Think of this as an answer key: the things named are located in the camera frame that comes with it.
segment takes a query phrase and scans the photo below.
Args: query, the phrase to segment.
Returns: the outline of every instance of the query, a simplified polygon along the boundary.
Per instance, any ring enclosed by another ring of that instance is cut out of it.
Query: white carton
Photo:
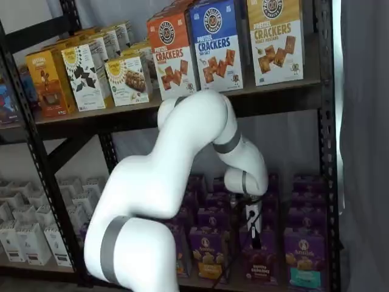
[[[102,176],[96,178],[88,178],[83,185],[84,190],[94,190],[96,195],[100,198],[105,186],[105,178]]]
[[[134,53],[105,64],[115,106],[149,102],[153,93],[144,54]]]
[[[12,211],[15,220],[21,224],[32,224],[38,222],[35,216],[36,209],[33,205],[24,205]]]
[[[46,227],[44,229],[44,235],[46,236],[58,266],[72,266],[57,225],[52,224]]]
[[[16,220],[6,221],[0,224],[0,242],[10,262],[25,262],[26,253],[16,234],[16,228],[20,223]]]
[[[80,235],[81,227],[88,222],[88,216],[86,215],[84,207],[79,204],[76,206],[70,206],[66,209],[71,219],[74,232],[77,235]]]
[[[71,193],[71,197],[74,197],[79,193],[83,192],[83,186],[81,184],[80,179],[77,177],[59,179],[58,185],[60,187],[60,190],[68,189]]]
[[[2,221],[14,220],[14,217],[12,216],[12,212],[7,202],[0,203],[0,219]]]
[[[62,50],[62,57],[79,111],[113,106],[104,61],[95,43]]]
[[[42,190],[38,190],[36,192],[31,193],[30,196],[27,197],[27,199],[29,203],[33,205],[36,209],[38,209],[40,206],[49,204],[47,196]]]
[[[81,204],[84,207],[85,213],[88,216],[88,220],[92,218],[93,212],[98,203],[98,196],[94,189],[86,190],[85,192],[77,195],[73,199],[73,204],[79,205]]]
[[[51,258],[49,245],[38,223],[25,224],[16,228],[30,265],[44,266]]]
[[[35,217],[42,228],[45,228],[55,223],[53,211],[51,211],[50,205],[43,205],[35,212]]]

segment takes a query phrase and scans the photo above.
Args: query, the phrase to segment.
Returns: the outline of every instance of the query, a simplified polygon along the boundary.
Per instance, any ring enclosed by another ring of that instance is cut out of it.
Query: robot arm
[[[213,143],[229,168],[226,187],[262,195],[267,172],[261,153],[245,140],[229,100],[214,91],[169,99],[158,114],[160,133],[147,156],[123,159],[108,179],[86,235],[89,272],[135,292],[179,291],[174,238],[161,223],[181,206],[196,154]]]

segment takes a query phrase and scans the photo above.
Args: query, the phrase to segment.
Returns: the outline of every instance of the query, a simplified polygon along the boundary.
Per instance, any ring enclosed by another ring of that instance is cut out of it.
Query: product packaging
[[[105,68],[116,106],[150,101],[153,87],[144,54],[113,59]]]
[[[55,223],[53,211],[51,210],[50,205],[41,206],[38,210],[36,210],[35,217],[42,228]]]
[[[192,227],[189,233],[193,257],[197,261],[199,277],[216,280],[229,262],[228,232],[211,227]],[[229,271],[222,277],[226,283]]]
[[[69,256],[63,243],[62,236],[56,224],[52,224],[45,228],[44,235],[55,257],[58,266],[72,266]]]
[[[51,258],[49,245],[38,223],[25,224],[16,228],[30,265],[44,266]]]
[[[6,221],[0,224],[0,242],[10,262],[25,262],[26,253],[16,234],[16,228],[20,223],[16,220]]]
[[[162,100],[189,96],[199,89],[195,52],[186,19],[188,3],[171,5],[147,22]]]
[[[61,51],[56,46],[26,56],[44,117],[73,113],[76,109]]]
[[[300,0],[247,0],[255,84],[303,79]]]
[[[62,50],[62,56],[79,111],[114,106],[104,61],[94,42]]]
[[[190,9],[201,89],[229,91],[243,88],[242,50],[234,0],[208,0]]]
[[[83,185],[84,191],[92,189],[95,191],[96,195],[100,198],[105,186],[105,178],[98,176],[95,178],[88,178],[86,183]]]

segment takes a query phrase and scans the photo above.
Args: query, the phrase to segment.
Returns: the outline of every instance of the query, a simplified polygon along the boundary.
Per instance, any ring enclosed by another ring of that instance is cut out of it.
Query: purple box
[[[320,175],[295,175],[293,190],[307,192],[325,192],[326,182]]]
[[[322,207],[290,207],[287,227],[326,230],[326,210]]]
[[[274,231],[262,231],[261,249],[253,249],[247,228],[239,230],[245,277],[263,284],[277,285],[280,281],[280,269],[277,260],[277,239]]]
[[[193,251],[193,257],[198,263],[199,277],[216,280],[228,265],[229,233],[222,229],[203,227],[192,227],[189,239]],[[221,279],[226,283],[229,271]]]
[[[327,286],[325,238],[319,232],[284,232],[287,279],[289,285],[314,291]]]
[[[228,192],[217,192],[209,193],[205,199],[206,207],[219,207],[230,209],[230,193]]]
[[[190,256],[190,249],[188,245],[187,238],[182,226],[169,224],[166,226],[169,227],[171,233],[173,234],[174,241],[176,242],[176,268],[177,276],[179,277],[189,277],[192,270],[192,261]]]
[[[200,208],[197,213],[198,225],[230,229],[230,216],[226,209],[218,207]]]

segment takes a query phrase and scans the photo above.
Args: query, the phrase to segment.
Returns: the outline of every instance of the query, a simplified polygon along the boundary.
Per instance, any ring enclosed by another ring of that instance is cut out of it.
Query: shelf
[[[53,257],[44,266],[36,266],[27,262],[12,263],[4,252],[0,254],[0,275],[59,282],[77,282],[73,268],[58,266]]]
[[[306,77],[303,80],[255,86],[253,69],[247,68],[244,89],[224,92],[231,100],[236,116],[249,117],[320,108],[322,100],[317,35],[306,38],[305,51]],[[160,92],[155,90],[149,103],[77,112],[51,119],[44,119],[38,113],[35,115],[35,122],[44,140],[154,128],[157,127],[157,113],[161,102]],[[17,132],[18,127],[8,126],[2,130],[0,125],[0,144],[2,140],[3,143],[19,142],[20,133]]]

